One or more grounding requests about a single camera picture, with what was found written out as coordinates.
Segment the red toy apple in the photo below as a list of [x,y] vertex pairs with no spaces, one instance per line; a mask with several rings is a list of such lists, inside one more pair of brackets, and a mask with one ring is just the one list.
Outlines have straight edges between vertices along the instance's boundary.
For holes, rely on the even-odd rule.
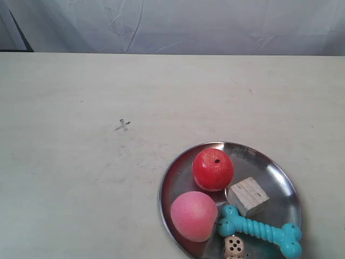
[[192,163],[192,174],[198,187],[208,192],[225,189],[233,179],[234,165],[225,152],[207,148]]

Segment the pink toy peach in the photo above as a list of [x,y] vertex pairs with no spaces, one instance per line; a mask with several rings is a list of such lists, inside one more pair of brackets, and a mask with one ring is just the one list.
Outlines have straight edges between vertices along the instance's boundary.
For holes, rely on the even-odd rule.
[[177,231],[192,242],[206,241],[218,216],[214,200],[202,192],[190,191],[178,196],[170,207]]

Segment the pale wooden cube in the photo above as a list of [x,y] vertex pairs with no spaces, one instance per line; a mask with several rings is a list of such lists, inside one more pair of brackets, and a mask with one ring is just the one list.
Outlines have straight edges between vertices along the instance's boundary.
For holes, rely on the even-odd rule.
[[230,186],[226,192],[227,202],[235,206],[239,214],[250,217],[263,210],[270,197],[253,177]]

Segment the wooden die black dots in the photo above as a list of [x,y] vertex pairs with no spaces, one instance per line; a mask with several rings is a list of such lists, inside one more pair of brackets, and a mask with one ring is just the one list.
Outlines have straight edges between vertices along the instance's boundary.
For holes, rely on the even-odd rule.
[[237,236],[228,236],[224,238],[224,252],[225,259],[244,258],[244,242]]

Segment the round metal plate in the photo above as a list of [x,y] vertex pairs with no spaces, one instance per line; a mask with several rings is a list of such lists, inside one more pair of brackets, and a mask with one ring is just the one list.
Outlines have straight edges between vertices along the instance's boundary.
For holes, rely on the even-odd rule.
[[210,238],[201,243],[185,239],[174,227],[170,207],[181,194],[199,191],[192,176],[192,162],[195,156],[207,149],[224,151],[233,161],[232,184],[246,178],[254,178],[269,196],[263,208],[251,219],[274,227],[285,223],[302,224],[302,207],[298,194],[285,172],[269,157],[242,144],[232,142],[208,142],[187,149],[169,165],[161,181],[158,204],[162,222],[172,242],[189,258],[223,258],[224,239],[212,230]]

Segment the teal rubber bone toy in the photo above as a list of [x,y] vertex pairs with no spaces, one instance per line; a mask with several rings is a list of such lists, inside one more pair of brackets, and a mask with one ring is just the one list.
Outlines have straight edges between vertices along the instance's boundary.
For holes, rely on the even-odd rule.
[[302,232],[296,224],[286,223],[281,228],[270,226],[239,215],[233,205],[226,205],[221,210],[217,232],[221,237],[240,232],[273,243],[280,248],[285,258],[299,258],[302,254],[299,243]]

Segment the white wrinkled backdrop cloth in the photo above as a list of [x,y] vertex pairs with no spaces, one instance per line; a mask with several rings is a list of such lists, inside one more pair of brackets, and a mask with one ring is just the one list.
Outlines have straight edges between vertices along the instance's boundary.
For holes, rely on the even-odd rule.
[[1,49],[344,55],[344,1],[1,1]]

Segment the dark stand leg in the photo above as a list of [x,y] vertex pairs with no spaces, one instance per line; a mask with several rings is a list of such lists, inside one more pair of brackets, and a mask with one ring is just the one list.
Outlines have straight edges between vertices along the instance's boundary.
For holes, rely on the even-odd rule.
[[32,48],[31,45],[30,45],[30,43],[27,41],[25,35],[23,34],[23,32],[22,32],[20,26],[18,25],[18,23],[17,23],[15,17],[13,16],[11,10],[9,10],[9,13],[10,13],[10,15],[11,15],[13,21],[14,21],[14,24],[15,24],[15,26],[16,26],[16,28],[17,28],[19,34],[20,34],[20,37],[21,37],[21,39],[22,39],[22,42],[23,42],[23,44],[25,45],[25,49],[23,49],[23,50],[18,50],[18,52],[34,52],[33,48]]

